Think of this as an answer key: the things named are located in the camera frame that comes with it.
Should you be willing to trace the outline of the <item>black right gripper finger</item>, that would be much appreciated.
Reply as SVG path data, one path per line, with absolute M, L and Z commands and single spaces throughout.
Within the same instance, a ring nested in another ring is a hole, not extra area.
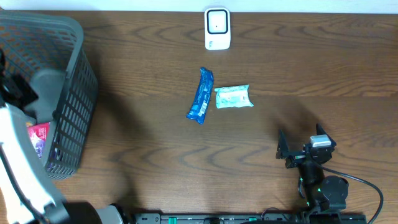
M 278 145 L 277 145 L 277 152 L 275 158 L 285 159 L 288 156 L 289 156 L 289 146 L 285 138 L 285 134 L 280 129 L 278 132 Z
M 329 135 L 326 133 L 326 131 L 323 129 L 323 127 L 322 127 L 322 125 L 320 123 L 316 124 L 316 132 L 317 132 L 318 136 L 327 135 L 329 137 Z

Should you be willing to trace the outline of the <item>light green wipes pack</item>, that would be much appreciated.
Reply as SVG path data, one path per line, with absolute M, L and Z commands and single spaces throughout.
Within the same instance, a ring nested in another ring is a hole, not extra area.
M 215 88 L 216 107 L 218 109 L 253 107 L 248 90 L 249 85 Z

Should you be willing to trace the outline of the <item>blue cookie pack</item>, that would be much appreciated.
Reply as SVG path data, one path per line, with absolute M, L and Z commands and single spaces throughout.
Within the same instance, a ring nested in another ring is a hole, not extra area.
M 214 78 L 212 71 L 205 67 L 200 69 L 200 73 L 200 83 L 186 118 L 195 120 L 198 124 L 203 124 L 212 94 Z

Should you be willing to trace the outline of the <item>red purple pad pack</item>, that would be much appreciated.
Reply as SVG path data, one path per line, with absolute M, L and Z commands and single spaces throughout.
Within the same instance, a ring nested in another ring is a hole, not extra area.
M 39 159 L 42 158 L 42 154 L 45 149 L 45 143 L 49 133 L 49 128 L 50 123 L 42 123 L 27 127 L 30 141 Z

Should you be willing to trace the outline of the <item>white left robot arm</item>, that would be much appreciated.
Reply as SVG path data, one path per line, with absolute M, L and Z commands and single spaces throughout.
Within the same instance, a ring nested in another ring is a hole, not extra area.
M 20 75 L 6 75 L 1 53 L 1 191 L 9 223 L 129 223 L 115 204 L 68 202 L 48 178 L 30 141 L 25 107 L 38 95 Z

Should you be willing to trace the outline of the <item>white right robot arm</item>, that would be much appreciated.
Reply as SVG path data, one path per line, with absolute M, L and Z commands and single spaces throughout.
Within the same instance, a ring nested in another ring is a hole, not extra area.
M 299 151 L 291 151 L 285 134 L 279 130 L 277 159 L 285 160 L 288 169 L 297 168 L 301 179 L 304 198 L 311 210 L 335 212 L 346 208 L 348 181 L 335 175 L 324 175 L 323 164 L 332 159 L 336 142 L 329 137 L 320 124 L 317 134 L 310 137 Z

